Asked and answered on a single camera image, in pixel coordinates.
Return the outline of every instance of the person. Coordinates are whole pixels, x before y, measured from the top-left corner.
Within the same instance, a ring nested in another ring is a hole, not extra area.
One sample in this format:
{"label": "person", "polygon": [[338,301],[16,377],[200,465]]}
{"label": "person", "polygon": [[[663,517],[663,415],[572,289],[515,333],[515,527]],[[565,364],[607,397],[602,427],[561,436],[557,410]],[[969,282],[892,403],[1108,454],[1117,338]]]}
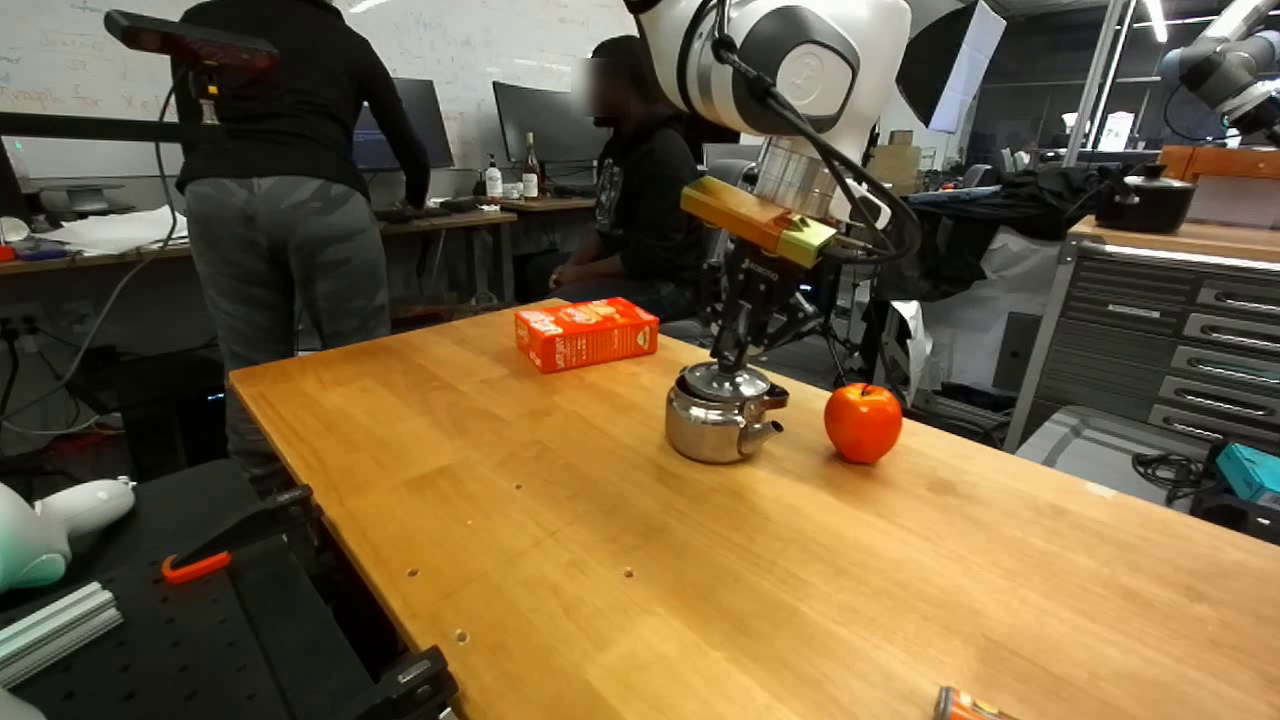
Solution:
{"label": "person", "polygon": [[[402,169],[402,208],[422,208],[431,171],[385,60],[329,0],[203,0],[178,24],[281,53],[268,79],[228,79],[211,114],[197,98],[200,76],[175,65],[175,190],[225,368],[297,355],[297,314],[321,348],[385,338],[386,262],[350,159],[358,107],[371,107]],[[248,475],[281,469],[234,393],[228,456]]]}
{"label": "person", "polygon": [[697,182],[682,115],[661,98],[640,37],[610,37],[589,60],[589,107],[610,129],[601,152],[597,232],[552,269],[568,301],[626,296],[661,322],[697,314],[711,230],[679,212]]}

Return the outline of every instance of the orange fruit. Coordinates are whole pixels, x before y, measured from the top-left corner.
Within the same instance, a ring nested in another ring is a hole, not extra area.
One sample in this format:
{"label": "orange fruit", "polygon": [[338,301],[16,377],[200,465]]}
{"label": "orange fruit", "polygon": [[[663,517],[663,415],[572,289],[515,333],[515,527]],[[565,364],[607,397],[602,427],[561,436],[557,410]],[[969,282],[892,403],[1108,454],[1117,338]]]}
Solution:
{"label": "orange fruit", "polygon": [[885,385],[844,385],[828,397],[824,427],[836,456],[876,465],[902,433],[902,403]]}

